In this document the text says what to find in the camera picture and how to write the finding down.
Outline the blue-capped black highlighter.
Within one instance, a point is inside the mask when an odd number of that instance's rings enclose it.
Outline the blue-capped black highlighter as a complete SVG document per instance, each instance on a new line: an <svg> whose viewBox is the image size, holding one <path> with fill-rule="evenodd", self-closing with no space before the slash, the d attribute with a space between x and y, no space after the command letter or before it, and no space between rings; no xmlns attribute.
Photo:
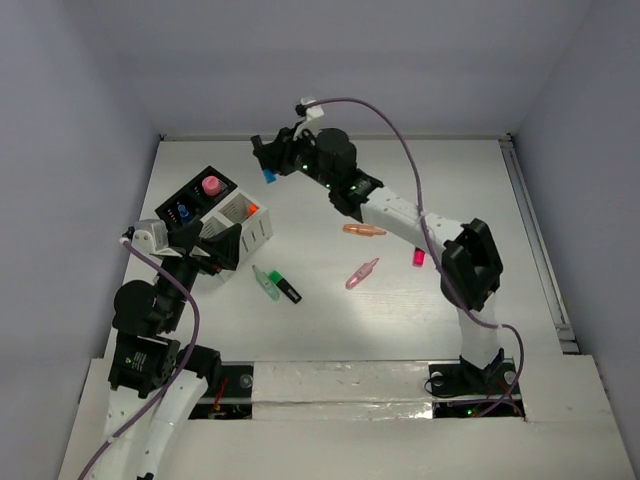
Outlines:
<svg viewBox="0 0 640 480"><path fill-rule="evenodd" d="M277 180L277 176L276 174L271 171L270 169L264 169L263 170L263 176L265 178L265 181L267 184L271 184L273 182L275 182Z"/></svg>

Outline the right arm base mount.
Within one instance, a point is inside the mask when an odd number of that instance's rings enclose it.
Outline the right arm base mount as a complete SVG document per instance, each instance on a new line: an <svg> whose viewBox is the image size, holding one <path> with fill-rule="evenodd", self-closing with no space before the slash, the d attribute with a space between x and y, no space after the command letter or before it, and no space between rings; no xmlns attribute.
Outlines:
<svg viewBox="0 0 640 480"><path fill-rule="evenodd" d="M524 418L517 368L503 352L484 370L459 359L429 365L424 390L431 396L433 417Z"/></svg>

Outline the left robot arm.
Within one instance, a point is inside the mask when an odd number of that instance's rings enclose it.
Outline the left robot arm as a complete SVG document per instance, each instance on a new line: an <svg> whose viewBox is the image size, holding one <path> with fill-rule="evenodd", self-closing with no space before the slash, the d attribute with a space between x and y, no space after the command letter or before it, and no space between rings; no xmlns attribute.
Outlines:
<svg viewBox="0 0 640 480"><path fill-rule="evenodd" d="M115 294L108 408L82 479L159 478L196 403L220 386L221 355L197 343L201 316L191 290L201 274L237 268L242 228L209 238L203 228L200 219L173 231L141 220L120 239L156 277L128 281Z"/></svg>

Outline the green-capped black highlighter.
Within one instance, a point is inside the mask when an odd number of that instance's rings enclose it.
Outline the green-capped black highlighter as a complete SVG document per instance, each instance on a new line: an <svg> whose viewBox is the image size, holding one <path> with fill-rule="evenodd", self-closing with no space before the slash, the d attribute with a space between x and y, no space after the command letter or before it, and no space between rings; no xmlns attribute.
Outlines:
<svg viewBox="0 0 640 480"><path fill-rule="evenodd" d="M271 282L294 304L298 304L302 300L300 293L284 278L277 270L272 270L268 274Z"/></svg>

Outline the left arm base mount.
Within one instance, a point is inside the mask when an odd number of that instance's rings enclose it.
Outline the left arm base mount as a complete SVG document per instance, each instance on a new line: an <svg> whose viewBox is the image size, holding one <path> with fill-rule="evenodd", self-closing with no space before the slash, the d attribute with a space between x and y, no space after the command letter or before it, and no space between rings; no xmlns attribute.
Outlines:
<svg viewBox="0 0 640 480"><path fill-rule="evenodd" d="M253 363L223 363L218 386L196 403L189 419L250 420L253 384Z"/></svg>

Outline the pink-capped clear pencil tube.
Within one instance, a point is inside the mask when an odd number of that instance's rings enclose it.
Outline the pink-capped clear pencil tube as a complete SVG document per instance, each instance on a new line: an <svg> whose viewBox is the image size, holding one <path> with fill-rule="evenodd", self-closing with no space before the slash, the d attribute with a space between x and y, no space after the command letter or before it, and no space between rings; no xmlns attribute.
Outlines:
<svg viewBox="0 0 640 480"><path fill-rule="evenodd" d="M202 180L201 185L202 185L203 192L208 197L217 196L223 188L223 185L221 184L220 179L214 175L205 177Z"/></svg>

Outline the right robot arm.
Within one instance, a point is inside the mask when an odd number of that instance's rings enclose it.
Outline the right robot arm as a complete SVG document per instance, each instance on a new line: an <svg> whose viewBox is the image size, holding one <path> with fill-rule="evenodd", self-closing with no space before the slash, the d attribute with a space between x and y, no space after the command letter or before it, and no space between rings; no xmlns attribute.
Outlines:
<svg viewBox="0 0 640 480"><path fill-rule="evenodd" d="M306 175L327 189L341 214L396 235L441 267L441 292L458 313L461 353L432 390L445 397L489 393L504 361L494 313L503 264L489 226L428 214L396 195L358 167L356 146L340 129L296 136L283 128L269 143L258 135L251 143L266 174Z"/></svg>

